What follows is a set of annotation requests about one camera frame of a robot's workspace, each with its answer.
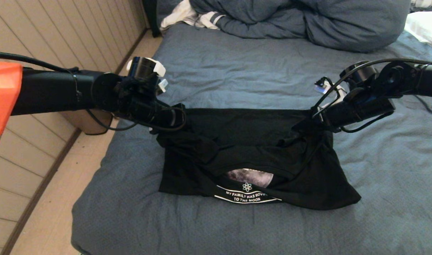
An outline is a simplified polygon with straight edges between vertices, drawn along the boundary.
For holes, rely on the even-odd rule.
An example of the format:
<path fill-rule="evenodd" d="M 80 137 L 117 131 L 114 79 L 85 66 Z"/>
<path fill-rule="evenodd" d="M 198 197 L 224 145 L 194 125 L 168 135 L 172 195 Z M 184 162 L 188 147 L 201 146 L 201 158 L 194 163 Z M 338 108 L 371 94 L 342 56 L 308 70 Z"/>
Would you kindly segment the blue crumpled duvet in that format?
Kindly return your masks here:
<path fill-rule="evenodd" d="M 158 25 L 183 0 L 158 0 Z M 411 0 L 190 0 L 197 13 L 226 15 L 219 30 L 245 39 L 306 39 L 368 53 L 397 40 Z"/>

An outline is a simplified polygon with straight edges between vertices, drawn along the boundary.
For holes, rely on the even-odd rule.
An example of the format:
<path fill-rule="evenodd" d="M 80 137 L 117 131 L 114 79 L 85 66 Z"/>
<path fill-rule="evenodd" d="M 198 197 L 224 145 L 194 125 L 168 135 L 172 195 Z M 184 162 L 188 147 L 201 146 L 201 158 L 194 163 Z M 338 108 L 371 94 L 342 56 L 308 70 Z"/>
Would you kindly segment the white pillow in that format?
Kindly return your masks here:
<path fill-rule="evenodd" d="M 432 11 L 408 14 L 404 30 L 412 34 L 420 42 L 432 46 Z"/>

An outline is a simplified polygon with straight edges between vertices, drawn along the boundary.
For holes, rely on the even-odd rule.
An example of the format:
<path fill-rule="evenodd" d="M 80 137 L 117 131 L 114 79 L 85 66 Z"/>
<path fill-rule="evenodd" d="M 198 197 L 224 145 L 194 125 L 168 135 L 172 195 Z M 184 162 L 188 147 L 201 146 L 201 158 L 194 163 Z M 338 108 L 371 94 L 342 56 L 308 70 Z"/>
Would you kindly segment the brown trash bin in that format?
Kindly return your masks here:
<path fill-rule="evenodd" d="M 110 126 L 113 120 L 113 115 L 98 109 L 90 110 L 93 115 L 98 118 L 101 123 Z M 80 129 L 86 135 L 102 135 L 107 133 L 108 129 L 99 125 L 85 110 L 64 111 L 60 114 L 73 126 Z"/>

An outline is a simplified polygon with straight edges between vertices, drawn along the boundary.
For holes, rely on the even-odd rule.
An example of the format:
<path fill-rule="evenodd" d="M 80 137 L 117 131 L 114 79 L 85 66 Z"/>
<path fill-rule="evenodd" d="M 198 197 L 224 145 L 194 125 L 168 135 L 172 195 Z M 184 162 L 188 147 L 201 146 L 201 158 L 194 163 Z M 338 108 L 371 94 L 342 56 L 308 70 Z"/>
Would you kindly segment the black moon print t-shirt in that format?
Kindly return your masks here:
<path fill-rule="evenodd" d="M 186 110 L 182 129 L 157 136 L 165 149 L 159 192 L 312 210 L 359 202 L 333 134 L 308 116 L 283 109 Z"/>

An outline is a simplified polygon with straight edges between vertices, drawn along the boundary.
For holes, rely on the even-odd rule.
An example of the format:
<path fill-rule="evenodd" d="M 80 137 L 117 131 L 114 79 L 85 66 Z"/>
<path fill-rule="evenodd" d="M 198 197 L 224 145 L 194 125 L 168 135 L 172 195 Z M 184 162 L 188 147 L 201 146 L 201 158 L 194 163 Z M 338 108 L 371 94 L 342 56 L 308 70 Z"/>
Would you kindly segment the dark bedside furniture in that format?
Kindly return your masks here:
<path fill-rule="evenodd" d="M 158 0 L 141 0 L 149 28 L 151 29 L 154 38 L 162 37 L 162 33 L 158 25 Z"/>

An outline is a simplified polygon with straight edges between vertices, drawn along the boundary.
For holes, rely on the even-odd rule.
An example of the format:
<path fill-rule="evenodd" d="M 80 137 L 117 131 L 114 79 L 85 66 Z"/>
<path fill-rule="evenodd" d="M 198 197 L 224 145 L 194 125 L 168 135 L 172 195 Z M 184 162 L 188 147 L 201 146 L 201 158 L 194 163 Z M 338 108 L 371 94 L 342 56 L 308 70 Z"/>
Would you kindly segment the white striped garment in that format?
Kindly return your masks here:
<path fill-rule="evenodd" d="M 196 28 L 219 30 L 217 22 L 225 16 L 214 11 L 204 14 L 197 13 L 191 6 L 190 0 L 183 0 L 172 10 L 171 14 L 161 21 L 159 29 L 165 31 L 172 25 L 185 23 Z"/>

